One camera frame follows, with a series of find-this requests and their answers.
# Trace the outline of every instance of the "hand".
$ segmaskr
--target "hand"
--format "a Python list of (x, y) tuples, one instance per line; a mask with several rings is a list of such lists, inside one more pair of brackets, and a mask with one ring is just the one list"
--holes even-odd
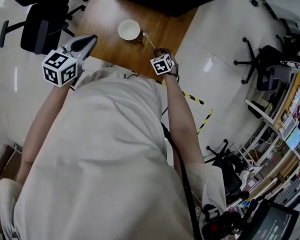
[(169, 49), (166, 49), (166, 48), (160, 48), (159, 50), (162, 53), (162, 55), (165, 55), (165, 54), (170, 55), (171, 60), (174, 62), (174, 66), (173, 66), (173, 68), (171, 69), (170, 72), (172, 74), (178, 75), (179, 74), (179, 64), (177, 63), (175, 57), (171, 54), (171, 51)]

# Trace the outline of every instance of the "person's left arm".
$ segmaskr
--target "person's left arm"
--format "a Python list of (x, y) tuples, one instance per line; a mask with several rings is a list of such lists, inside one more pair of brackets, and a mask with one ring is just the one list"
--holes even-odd
[(16, 178), (16, 182), (22, 186), (28, 177), (31, 167), (52, 124), (65, 103), (71, 83), (72, 81), (61, 88), (54, 86), (32, 122), (30, 130), (25, 138), (21, 156), (21, 165)]

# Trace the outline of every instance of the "white t-shirt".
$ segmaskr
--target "white t-shirt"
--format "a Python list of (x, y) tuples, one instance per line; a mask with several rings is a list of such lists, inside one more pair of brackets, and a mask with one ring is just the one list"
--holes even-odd
[[(22, 191), (0, 182), (7, 239), (14, 231), (21, 240), (193, 239), (182, 181), (166, 161), (155, 82), (108, 69), (83, 83), (53, 123)], [(223, 213), (221, 169), (186, 169), (195, 196)]]

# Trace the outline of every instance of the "white cube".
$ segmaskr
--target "white cube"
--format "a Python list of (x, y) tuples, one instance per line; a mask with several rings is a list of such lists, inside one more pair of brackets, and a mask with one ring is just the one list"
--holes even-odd
[(171, 60), (169, 54), (162, 55), (157, 58), (150, 60), (152, 67), (157, 75), (165, 74), (170, 72), (175, 65), (174, 61)]
[(78, 60), (52, 50), (41, 63), (43, 77), (55, 86), (62, 87), (78, 76)]

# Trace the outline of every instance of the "table top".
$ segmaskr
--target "table top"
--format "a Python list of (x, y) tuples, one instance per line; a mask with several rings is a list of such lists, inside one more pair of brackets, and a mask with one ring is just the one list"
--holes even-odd
[(119, 36), (118, 27), (124, 20), (135, 20), (156, 48), (167, 48), (175, 55), (196, 11), (174, 18), (127, 0), (89, 0), (76, 35), (98, 36), (90, 56), (161, 81), (150, 63), (154, 58), (150, 42), (143, 36), (143, 45), (137, 40), (126, 41)]
[(287, 93), (288, 97), (287, 97), (284, 105), (282, 106), (281, 110), (278, 111), (279, 115), (277, 116), (276, 121), (273, 124), (273, 126), (276, 130), (279, 130), (279, 128), (281, 128), (281, 125), (282, 125), (281, 116), (284, 113), (284, 111), (288, 111), (288, 115), (290, 114), (289, 107), (296, 95), (296, 92), (297, 92), (299, 86), (300, 86), (300, 72), (298, 72), (296, 75), (296, 78), (295, 78), (295, 81), (293, 83), (290, 93)]

